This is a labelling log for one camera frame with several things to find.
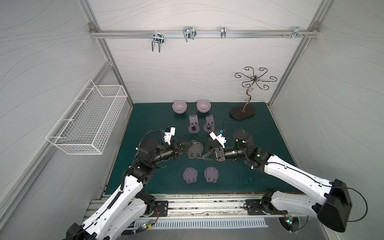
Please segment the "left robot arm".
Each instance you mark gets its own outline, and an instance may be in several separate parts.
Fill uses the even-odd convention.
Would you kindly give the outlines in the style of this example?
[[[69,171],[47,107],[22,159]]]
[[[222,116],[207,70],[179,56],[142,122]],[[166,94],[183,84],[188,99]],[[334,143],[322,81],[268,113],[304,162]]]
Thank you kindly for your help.
[[[178,159],[193,142],[170,140],[158,144],[149,139],[140,143],[133,164],[124,172],[120,186],[96,212],[82,224],[72,224],[67,240],[115,240],[136,219],[150,216],[155,197],[143,188],[153,178],[157,164]]]

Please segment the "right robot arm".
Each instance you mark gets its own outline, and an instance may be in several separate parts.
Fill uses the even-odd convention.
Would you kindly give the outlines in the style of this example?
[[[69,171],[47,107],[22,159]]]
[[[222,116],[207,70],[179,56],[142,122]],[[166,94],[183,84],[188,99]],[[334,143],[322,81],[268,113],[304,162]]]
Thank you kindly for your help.
[[[216,144],[203,155],[207,160],[214,155],[214,161],[223,163],[229,160],[243,160],[252,170],[278,178],[295,187],[301,194],[288,194],[268,190],[256,203],[255,209],[265,215],[281,212],[303,214],[318,219],[329,229],[344,233],[353,207],[347,185],[335,179],[329,181],[311,175],[284,161],[263,148],[256,147],[253,136],[243,130],[235,132],[235,144],[227,146],[222,131],[210,133]]]

